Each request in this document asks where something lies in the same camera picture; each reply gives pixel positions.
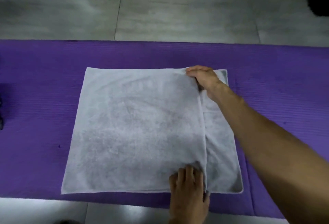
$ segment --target purple yoga mat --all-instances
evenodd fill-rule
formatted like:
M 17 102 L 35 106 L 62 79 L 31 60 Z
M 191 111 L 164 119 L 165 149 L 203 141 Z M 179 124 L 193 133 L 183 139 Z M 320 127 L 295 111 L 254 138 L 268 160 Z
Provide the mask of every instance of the purple yoga mat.
M 230 87 L 329 160 L 329 50 L 205 43 L 0 41 L 0 197 L 166 208 L 169 194 L 60 195 L 86 67 L 228 69 Z M 282 217 L 237 144 L 242 194 L 212 212 Z

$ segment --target hand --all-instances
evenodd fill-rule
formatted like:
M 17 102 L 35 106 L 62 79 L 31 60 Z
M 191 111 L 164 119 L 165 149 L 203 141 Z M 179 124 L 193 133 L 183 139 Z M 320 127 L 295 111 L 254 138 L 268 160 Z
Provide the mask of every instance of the hand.
M 215 100 L 213 91 L 216 86 L 223 84 L 217 77 L 212 68 L 196 65 L 186 69 L 186 74 L 189 77 L 195 77 L 198 83 L 207 91 L 207 95 L 211 100 Z
M 172 224 L 202 224 L 207 217 L 210 195 L 203 201 L 203 173 L 187 165 L 169 177 Z

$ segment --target folded towel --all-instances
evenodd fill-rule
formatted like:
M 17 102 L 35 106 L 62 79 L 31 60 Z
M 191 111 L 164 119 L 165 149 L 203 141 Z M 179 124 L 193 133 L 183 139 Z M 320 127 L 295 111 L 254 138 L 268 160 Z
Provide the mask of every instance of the folded towel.
M 63 194 L 168 192 L 186 164 L 212 192 L 242 190 L 233 133 L 184 69 L 87 68 Z

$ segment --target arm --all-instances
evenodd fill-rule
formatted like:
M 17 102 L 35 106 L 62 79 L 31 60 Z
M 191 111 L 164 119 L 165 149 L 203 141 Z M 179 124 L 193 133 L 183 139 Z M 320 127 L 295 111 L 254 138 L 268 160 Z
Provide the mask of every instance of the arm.
M 250 108 L 211 68 L 187 69 L 217 103 L 270 196 L 290 223 L 329 223 L 329 163 Z

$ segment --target skin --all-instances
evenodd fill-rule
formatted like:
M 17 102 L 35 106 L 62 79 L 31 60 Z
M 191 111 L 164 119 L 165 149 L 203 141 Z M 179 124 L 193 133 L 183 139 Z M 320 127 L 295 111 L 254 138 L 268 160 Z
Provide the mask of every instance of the skin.
M 187 68 L 186 74 L 195 77 L 209 98 L 217 103 L 287 221 L 292 224 L 329 223 L 329 163 L 250 108 L 218 79 L 212 68 L 194 66 Z M 209 196 L 203 201 L 201 174 L 186 167 L 170 177 L 169 223 L 202 224 L 205 220 Z

